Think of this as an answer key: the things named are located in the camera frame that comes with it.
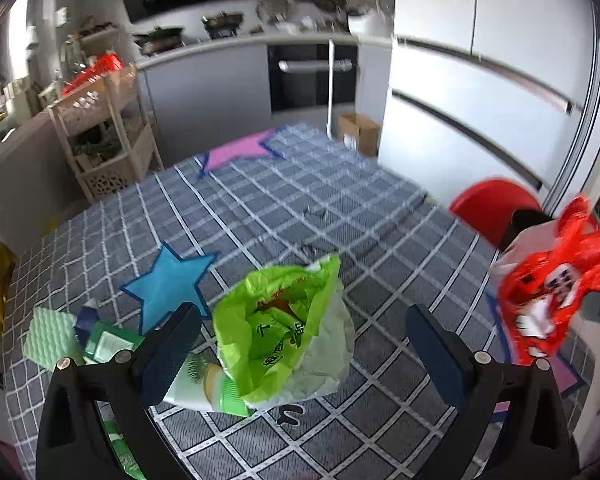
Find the red snack wrapper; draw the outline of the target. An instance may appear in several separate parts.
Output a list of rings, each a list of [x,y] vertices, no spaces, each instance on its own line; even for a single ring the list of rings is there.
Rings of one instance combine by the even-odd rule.
[[[559,218],[523,230],[490,267],[516,364],[557,352],[588,292],[600,290],[600,229],[576,196]]]

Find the green plastic snack bag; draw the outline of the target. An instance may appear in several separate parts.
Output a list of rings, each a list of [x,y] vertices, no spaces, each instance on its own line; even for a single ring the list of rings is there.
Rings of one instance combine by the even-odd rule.
[[[218,358],[255,410],[329,396],[347,380],[355,328],[335,254],[249,273],[212,312]]]

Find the red trash bin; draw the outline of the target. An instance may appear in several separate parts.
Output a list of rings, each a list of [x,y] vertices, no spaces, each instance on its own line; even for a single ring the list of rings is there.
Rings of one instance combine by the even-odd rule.
[[[525,229],[552,221],[533,194],[501,178],[480,181],[452,200],[449,211],[500,252]]]

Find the grey kitchen counter cabinet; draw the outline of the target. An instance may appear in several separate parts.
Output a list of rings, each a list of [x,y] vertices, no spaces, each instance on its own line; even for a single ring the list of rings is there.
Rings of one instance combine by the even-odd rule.
[[[379,118],[391,41],[334,32],[241,36],[137,63],[166,166],[251,133],[308,124],[336,136],[339,114]]]

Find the green white food pouch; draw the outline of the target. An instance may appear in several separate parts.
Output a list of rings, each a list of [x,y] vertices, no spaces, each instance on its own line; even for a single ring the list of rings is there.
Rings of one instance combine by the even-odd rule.
[[[222,367],[194,352],[186,356],[163,401],[196,412],[238,417],[252,414],[239,396],[234,380]]]

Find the green white small packet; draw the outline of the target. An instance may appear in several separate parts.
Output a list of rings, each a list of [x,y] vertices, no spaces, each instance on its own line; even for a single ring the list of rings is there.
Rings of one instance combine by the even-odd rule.
[[[143,340],[142,335],[98,321],[86,340],[83,359],[86,364],[106,363],[121,350],[135,351]]]

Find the green foam sheet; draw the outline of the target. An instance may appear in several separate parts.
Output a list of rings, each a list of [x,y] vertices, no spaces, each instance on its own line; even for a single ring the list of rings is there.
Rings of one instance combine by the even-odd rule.
[[[22,346],[23,355],[50,372],[63,358],[82,365],[83,349],[76,338],[75,325],[76,317],[71,313],[35,307]]]

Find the grey checked tablecloth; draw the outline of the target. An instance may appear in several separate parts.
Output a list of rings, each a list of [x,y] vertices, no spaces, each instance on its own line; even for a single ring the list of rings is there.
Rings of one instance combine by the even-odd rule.
[[[274,156],[211,174],[194,156],[106,198],[27,249],[9,289],[6,408],[27,478],[50,373],[22,352],[36,308],[76,312],[96,299],[126,330],[140,305],[123,285],[168,244],[215,254],[200,281],[216,304],[247,273],[333,252],[355,327],[349,376],[330,396],[249,418],[161,403],[151,416],[197,479],[409,479],[452,424],[407,338],[405,312],[424,304],[469,348],[504,356],[490,309],[495,248],[411,182],[308,126],[273,136]]]

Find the beige plastic storage rack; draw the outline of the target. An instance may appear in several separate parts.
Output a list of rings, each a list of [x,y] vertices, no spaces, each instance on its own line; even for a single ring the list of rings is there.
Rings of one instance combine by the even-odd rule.
[[[47,107],[56,136],[86,199],[99,200],[163,170],[138,71],[90,78]]]

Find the white refrigerator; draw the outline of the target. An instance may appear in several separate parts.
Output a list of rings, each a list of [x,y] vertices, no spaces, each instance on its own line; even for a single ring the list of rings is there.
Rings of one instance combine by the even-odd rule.
[[[442,204],[512,180],[548,214],[600,157],[593,0],[396,0],[379,162]]]

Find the brown cardboard box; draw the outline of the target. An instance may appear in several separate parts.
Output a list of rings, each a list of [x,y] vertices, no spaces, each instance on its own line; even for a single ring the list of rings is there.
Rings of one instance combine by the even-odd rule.
[[[363,114],[337,116],[337,140],[346,148],[366,157],[376,157],[381,125]]]

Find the black wok on stove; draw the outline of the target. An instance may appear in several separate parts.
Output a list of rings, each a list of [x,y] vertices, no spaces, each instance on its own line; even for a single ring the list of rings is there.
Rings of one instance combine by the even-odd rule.
[[[181,47],[183,42],[183,27],[162,28],[156,26],[150,32],[133,34],[134,44],[143,56],[153,56],[162,52]]]

